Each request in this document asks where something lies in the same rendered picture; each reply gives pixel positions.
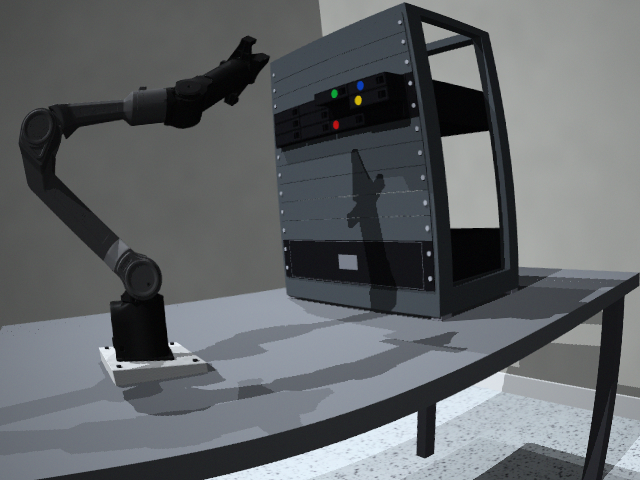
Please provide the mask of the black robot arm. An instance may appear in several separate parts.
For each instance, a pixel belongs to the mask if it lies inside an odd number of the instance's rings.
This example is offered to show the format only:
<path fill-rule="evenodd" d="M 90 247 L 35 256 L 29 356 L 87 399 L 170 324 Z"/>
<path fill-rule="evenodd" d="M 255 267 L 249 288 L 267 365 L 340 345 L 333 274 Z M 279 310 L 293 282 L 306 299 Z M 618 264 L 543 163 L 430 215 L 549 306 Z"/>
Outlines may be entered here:
<path fill-rule="evenodd" d="M 177 81 L 175 87 L 139 87 L 124 100 L 36 108 L 22 121 L 18 144 L 29 188 L 119 276 L 126 289 L 121 301 L 110 302 L 118 362 L 174 360 L 164 297 L 158 293 L 162 274 L 155 261 L 134 252 L 55 175 L 53 155 L 56 157 L 62 135 L 67 139 L 82 126 L 125 120 L 130 126 L 193 127 L 202 112 L 231 94 L 233 87 L 232 75 L 215 68 Z"/>

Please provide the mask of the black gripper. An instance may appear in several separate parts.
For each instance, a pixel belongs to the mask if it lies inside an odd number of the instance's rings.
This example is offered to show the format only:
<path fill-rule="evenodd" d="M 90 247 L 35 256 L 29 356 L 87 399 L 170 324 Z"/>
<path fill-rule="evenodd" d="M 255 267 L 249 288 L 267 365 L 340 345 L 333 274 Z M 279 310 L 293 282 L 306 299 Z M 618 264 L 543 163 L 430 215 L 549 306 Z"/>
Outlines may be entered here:
<path fill-rule="evenodd" d="M 233 91 L 224 99 L 224 102 L 231 106 L 238 102 L 238 96 L 248 84 L 253 84 L 255 82 L 257 77 L 256 75 L 258 75 L 263 67 L 269 62 L 269 55 L 264 53 L 252 54 L 252 45 L 255 43 L 256 39 L 253 37 L 246 36 L 242 38 L 240 44 L 229 59 L 227 61 L 221 61 L 220 65 L 222 66 L 219 65 L 216 67 L 226 69 L 233 77 Z M 253 62 L 252 59 L 254 59 Z M 235 91 L 235 89 L 237 90 Z"/>

